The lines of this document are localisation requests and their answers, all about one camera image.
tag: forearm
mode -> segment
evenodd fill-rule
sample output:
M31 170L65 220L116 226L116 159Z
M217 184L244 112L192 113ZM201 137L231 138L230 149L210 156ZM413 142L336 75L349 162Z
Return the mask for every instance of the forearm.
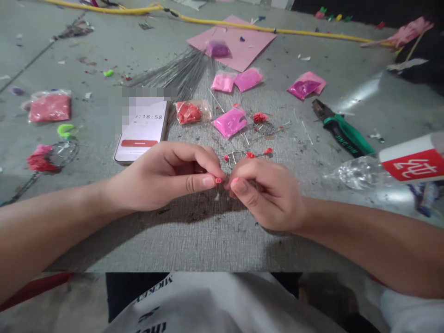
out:
M398 214L304 198L308 220L296 234L354 261L407 295L444 297L444 230Z
M104 182L0 209L0 303L68 249L129 212L106 202Z

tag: small plastic bag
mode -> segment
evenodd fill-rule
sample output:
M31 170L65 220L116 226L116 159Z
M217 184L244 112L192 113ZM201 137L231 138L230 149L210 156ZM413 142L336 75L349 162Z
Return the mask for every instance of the small plastic bag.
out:
M35 92L22 104L29 110L30 123L55 122L71 119L71 91L54 90Z
M237 85L240 92L253 88L255 85L262 82L264 76L259 72L257 68L250 68L243 73L240 73L234 79L234 84Z
M237 73L228 73L223 71L218 71L214 77L211 89L223 91L230 93L233 90L234 79Z
M213 125L225 139L229 139L247 125L247 120L242 119L243 117L245 117L245 110L231 109L213 121Z
M211 40L207 44L207 51L211 57L221 58L221 57L229 57L231 56L230 49L222 40Z
M205 99L176 102L179 124L211 120L211 108Z
M327 83L325 80L312 72L302 74L293 83L287 91L296 96L297 98L304 100L309 94L320 94Z

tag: hand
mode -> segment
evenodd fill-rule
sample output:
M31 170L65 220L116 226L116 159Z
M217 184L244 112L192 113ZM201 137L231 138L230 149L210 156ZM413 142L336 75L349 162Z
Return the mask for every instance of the hand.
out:
M250 180L256 182L257 188ZM266 229L295 232L307 215L295 176L280 164L262 159L241 160L224 187Z
M105 195L118 209L149 211L215 187L216 177L225 173L213 148L162 141L111 178Z

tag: green clay piece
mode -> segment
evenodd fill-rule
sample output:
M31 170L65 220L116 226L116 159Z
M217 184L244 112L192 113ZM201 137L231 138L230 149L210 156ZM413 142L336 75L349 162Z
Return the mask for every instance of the green clay piece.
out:
M65 137L68 138L71 136L71 134L69 133L70 130L72 130L74 128L74 125L71 124L62 124L59 127L57 127L57 133L58 135L60 135L61 137Z
M106 77L110 77L114 74L114 71L112 69L110 69L108 72L103 72L103 75Z

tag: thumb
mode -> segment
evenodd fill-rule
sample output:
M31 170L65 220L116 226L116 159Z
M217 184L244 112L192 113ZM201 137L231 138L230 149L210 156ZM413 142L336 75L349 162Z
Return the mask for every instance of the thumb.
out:
M167 177L166 194L171 198L209 190L216 186L216 179L209 173Z
M231 190L258 222L262 221L264 217L266 218L274 208L271 202L243 178L234 178L231 182Z

